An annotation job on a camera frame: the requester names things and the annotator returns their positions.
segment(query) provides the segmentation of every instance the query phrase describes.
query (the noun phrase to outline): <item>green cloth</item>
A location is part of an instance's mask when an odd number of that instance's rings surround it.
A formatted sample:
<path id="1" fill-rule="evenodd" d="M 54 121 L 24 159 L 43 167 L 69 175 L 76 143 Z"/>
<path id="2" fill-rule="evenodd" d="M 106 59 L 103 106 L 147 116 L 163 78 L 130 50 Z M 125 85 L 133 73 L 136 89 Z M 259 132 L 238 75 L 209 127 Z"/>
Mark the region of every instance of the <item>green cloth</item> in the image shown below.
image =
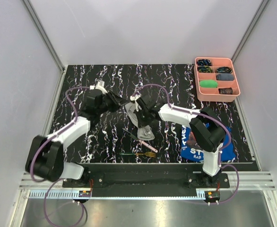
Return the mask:
<path id="1" fill-rule="evenodd" d="M 218 83 L 212 79 L 206 79 L 199 82 L 200 87 L 217 88 Z"/>

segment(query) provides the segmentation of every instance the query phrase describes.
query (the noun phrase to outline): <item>gray sock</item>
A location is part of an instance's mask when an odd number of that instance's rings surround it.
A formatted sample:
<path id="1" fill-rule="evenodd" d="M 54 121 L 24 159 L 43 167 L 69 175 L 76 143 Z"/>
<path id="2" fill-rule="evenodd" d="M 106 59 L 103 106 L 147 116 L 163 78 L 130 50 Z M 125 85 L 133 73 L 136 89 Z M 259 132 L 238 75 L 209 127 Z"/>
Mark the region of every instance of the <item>gray sock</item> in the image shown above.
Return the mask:
<path id="1" fill-rule="evenodd" d="M 138 128 L 138 118 L 135 115 L 135 103 L 128 103 L 125 105 L 125 109 L 127 111 L 127 115 L 130 118 L 132 124 L 134 124 Z M 149 125 L 138 128 L 138 138 L 140 140 L 154 140 L 155 136 L 151 131 L 151 127 Z"/>

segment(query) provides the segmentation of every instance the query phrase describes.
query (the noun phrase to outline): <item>white backdrop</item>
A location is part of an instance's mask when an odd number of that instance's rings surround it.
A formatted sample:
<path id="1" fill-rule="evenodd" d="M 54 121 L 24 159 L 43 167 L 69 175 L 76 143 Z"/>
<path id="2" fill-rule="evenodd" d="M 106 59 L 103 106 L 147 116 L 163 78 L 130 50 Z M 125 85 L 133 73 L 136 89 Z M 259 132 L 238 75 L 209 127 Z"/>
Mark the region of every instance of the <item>white backdrop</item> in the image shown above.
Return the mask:
<path id="1" fill-rule="evenodd" d="M 240 100 L 260 164 L 277 189 L 277 1 L 271 1 L 235 63 Z"/>
<path id="2" fill-rule="evenodd" d="M 63 64 L 232 57 L 261 0 L 31 0 Z"/>
<path id="3" fill-rule="evenodd" d="M 7 226 L 59 76 L 22 2 L 0 0 L 0 227 Z"/>

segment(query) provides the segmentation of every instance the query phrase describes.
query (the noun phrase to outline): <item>cable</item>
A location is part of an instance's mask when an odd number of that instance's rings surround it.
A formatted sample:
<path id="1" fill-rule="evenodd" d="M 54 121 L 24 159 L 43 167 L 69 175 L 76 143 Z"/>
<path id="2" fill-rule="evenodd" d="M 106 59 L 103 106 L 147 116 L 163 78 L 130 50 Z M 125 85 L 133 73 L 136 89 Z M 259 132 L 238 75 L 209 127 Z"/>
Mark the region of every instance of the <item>cable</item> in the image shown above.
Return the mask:
<path id="1" fill-rule="evenodd" d="M 78 120 L 78 112 L 77 112 L 77 109 L 76 109 L 76 107 L 74 106 L 74 104 L 72 103 L 72 100 L 71 100 L 71 99 L 69 98 L 69 96 L 68 96 L 68 92 L 73 91 L 73 90 L 75 90 L 75 89 L 85 89 L 85 90 L 88 90 L 89 87 L 84 87 L 84 86 L 72 87 L 72 88 L 68 89 L 68 90 L 65 92 L 66 99 L 67 99 L 67 101 L 70 103 L 70 105 L 71 105 L 71 107 L 72 107 L 72 109 L 73 109 L 73 112 L 74 112 L 74 115 L 75 115 L 75 119 L 74 119 L 74 121 L 73 121 L 71 124 L 69 124 L 66 128 L 63 128 L 63 129 L 59 130 L 55 135 L 53 135 L 53 136 L 51 136 L 50 138 L 48 138 L 48 139 L 41 145 L 41 147 L 37 150 L 37 152 L 35 153 L 35 155 L 34 155 L 34 157 L 33 157 L 33 160 L 32 160 L 32 162 L 31 162 L 30 171 L 29 171 L 30 176 L 31 176 L 31 179 L 32 179 L 34 182 L 43 182 L 43 181 L 45 181 L 45 179 L 37 180 L 37 179 L 35 179 L 35 176 L 34 176 L 34 165 L 35 165 L 35 161 L 36 161 L 37 157 L 39 156 L 39 154 L 41 153 L 41 151 L 44 149 L 44 147 L 45 147 L 50 141 L 52 141 L 52 140 L 53 140 L 54 138 L 56 138 L 57 136 L 61 135 L 63 132 L 65 132 L 67 129 L 69 129 L 72 125 L 74 125 L 74 124 L 77 122 L 77 120 Z M 52 188 L 57 182 L 59 182 L 59 181 L 61 181 L 61 180 L 63 180 L 63 179 L 59 179 L 59 180 L 55 181 L 55 182 L 49 187 L 47 193 L 45 194 L 44 203 L 43 203 L 44 216 L 45 216 L 46 220 L 48 221 L 48 223 L 51 224 L 51 225 L 54 226 L 54 227 L 60 227 L 60 226 L 58 226 L 58 225 L 56 225 L 56 224 L 54 224 L 54 223 L 52 223 L 52 222 L 50 221 L 50 219 L 49 219 L 49 217 L 48 217 L 48 215 L 47 215 L 47 213 L 46 213 L 46 198 L 47 198 L 48 193 L 49 193 L 49 191 L 51 190 L 51 188 Z M 81 205 L 81 207 L 82 207 L 82 215 L 81 215 L 80 219 L 76 222 L 76 224 L 74 224 L 74 225 L 72 225 L 72 226 L 70 226 L 70 227 L 75 227 L 75 226 L 77 226 L 77 225 L 80 223 L 80 221 L 82 220 L 82 218 L 83 218 L 83 216 L 84 216 L 84 211 L 85 211 L 86 214 L 87 214 L 86 207 L 85 207 L 82 203 L 80 203 L 80 205 Z"/>
<path id="2" fill-rule="evenodd" d="M 174 110 L 177 110 L 177 111 L 181 111 L 181 112 L 185 112 L 185 113 L 189 113 L 189 114 L 195 114 L 195 115 L 199 115 L 199 116 L 208 118 L 208 119 L 214 121 L 215 123 L 217 123 L 219 126 L 221 126 L 221 127 L 226 131 L 226 134 L 227 134 L 227 136 L 228 136 L 229 141 L 227 142 L 226 145 L 224 145 L 221 149 L 219 149 L 220 152 L 218 153 L 218 166 L 221 167 L 221 152 L 222 152 L 222 150 L 223 150 L 224 148 L 228 147 L 229 144 L 231 143 L 231 134 L 230 134 L 229 130 L 228 130 L 220 121 L 216 120 L 216 119 L 213 118 L 213 117 L 210 117 L 210 116 L 205 115 L 205 114 L 203 114 L 203 113 L 190 112 L 189 110 L 183 110 L 183 109 L 177 108 L 177 107 L 175 107 L 175 106 L 172 106 L 172 105 L 170 104 L 169 95 L 168 95 L 168 92 L 167 92 L 166 88 L 164 88 L 163 86 L 161 86 L 161 85 L 159 85 L 159 84 L 146 84 L 146 85 L 143 85 L 143 86 L 139 87 L 138 89 L 136 89 L 136 90 L 134 91 L 134 93 L 132 94 L 132 96 L 135 96 L 135 94 L 136 94 L 139 90 L 141 90 L 141 89 L 144 88 L 144 87 L 148 87 L 148 86 L 155 86 L 155 87 L 160 87 L 160 88 L 162 88 L 162 89 L 164 90 L 164 92 L 166 93 L 166 96 L 167 96 L 167 104 L 168 104 L 168 106 L 169 106 L 171 109 L 174 109 Z M 220 202 L 220 203 L 222 203 L 222 204 L 223 204 L 223 203 L 226 203 L 226 202 L 228 202 L 228 201 L 230 201 L 230 200 L 237 194 L 238 188 L 239 188 L 239 174 L 238 174 L 237 169 L 236 169 L 233 165 L 231 165 L 231 164 L 226 164 L 226 165 L 224 165 L 224 166 L 221 167 L 221 168 L 224 169 L 224 168 L 226 168 L 226 167 L 228 167 L 228 166 L 231 167 L 231 168 L 233 168 L 234 171 L 236 172 L 236 176 L 237 176 L 237 185 L 236 185 L 236 189 L 235 189 L 233 195 L 232 195 L 229 199 Z"/>

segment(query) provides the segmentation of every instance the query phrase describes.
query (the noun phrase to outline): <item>pink knife handle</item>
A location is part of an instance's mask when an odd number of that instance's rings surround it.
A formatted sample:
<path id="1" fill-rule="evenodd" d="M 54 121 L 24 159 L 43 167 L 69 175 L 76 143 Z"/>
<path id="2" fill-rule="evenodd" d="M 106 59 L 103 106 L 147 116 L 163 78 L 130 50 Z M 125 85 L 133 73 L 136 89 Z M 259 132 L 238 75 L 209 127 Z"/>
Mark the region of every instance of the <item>pink knife handle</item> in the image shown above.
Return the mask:
<path id="1" fill-rule="evenodd" d="M 155 149 L 154 147 L 150 146 L 150 145 L 147 144 L 145 141 L 139 140 L 139 142 L 140 142 L 141 144 L 143 144 L 145 147 L 147 147 L 147 148 L 149 148 L 150 150 L 152 150 L 153 152 L 155 152 L 155 153 L 158 152 L 157 149 Z"/>

